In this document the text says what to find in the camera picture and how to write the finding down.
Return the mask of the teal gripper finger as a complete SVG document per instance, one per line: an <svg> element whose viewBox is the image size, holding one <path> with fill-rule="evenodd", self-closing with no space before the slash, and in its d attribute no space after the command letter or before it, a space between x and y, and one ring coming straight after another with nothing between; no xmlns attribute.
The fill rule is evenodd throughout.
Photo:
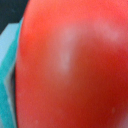
<svg viewBox="0 0 128 128"><path fill-rule="evenodd" d="M0 128L17 128L15 64L21 25L8 24L0 35Z"/></svg>

